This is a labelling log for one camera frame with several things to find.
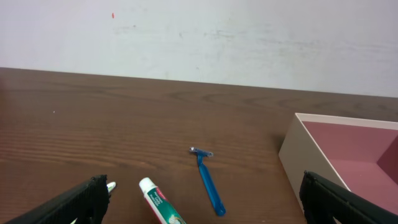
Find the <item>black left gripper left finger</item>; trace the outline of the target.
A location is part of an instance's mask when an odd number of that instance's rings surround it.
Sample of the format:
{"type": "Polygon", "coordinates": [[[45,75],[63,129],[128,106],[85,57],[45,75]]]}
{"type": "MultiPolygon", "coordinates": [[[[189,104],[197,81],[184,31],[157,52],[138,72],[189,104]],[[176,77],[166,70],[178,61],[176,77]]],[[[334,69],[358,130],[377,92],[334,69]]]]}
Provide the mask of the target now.
{"type": "Polygon", "coordinates": [[[8,224],[101,224],[109,204],[107,176],[96,175],[8,224]]]}

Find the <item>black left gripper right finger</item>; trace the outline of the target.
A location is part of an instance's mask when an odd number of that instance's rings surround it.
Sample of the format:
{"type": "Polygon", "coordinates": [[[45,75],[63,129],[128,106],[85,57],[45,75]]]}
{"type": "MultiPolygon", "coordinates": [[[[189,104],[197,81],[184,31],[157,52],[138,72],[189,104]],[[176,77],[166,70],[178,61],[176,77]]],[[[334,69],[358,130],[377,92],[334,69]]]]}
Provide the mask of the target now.
{"type": "Polygon", "coordinates": [[[397,223],[396,214],[314,172],[304,172],[299,198],[308,224],[397,223]]]}

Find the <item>green white toothpaste tube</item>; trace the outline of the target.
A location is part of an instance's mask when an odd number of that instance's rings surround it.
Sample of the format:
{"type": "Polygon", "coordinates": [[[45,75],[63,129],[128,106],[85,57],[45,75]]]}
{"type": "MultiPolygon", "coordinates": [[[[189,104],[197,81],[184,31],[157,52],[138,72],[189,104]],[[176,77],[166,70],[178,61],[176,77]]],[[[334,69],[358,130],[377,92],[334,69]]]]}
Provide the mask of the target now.
{"type": "Polygon", "coordinates": [[[158,186],[145,177],[139,182],[144,198],[161,224],[186,224],[185,220],[165,198],[158,186]]]}

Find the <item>blue disposable razor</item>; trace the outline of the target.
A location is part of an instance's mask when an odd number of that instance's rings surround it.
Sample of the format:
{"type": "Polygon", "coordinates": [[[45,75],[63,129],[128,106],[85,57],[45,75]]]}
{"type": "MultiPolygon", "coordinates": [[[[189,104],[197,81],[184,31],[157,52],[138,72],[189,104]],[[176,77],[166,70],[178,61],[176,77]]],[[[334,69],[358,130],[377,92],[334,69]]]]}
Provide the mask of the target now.
{"type": "Polygon", "coordinates": [[[218,194],[216,186],[211,178],[211,174],[206,165],[204,165],[203,160],[205,157],[213,157],[213,153],[210,151],[204,151],[196,147],[189,148],[190,153],[196,155],[197,157],[197,165],[202,177],[202,181],[208,193],[210,202],[213,206],[215,213],[222,217],[226,214],[226,209],[222,203],[222,200],[218,194]]]}

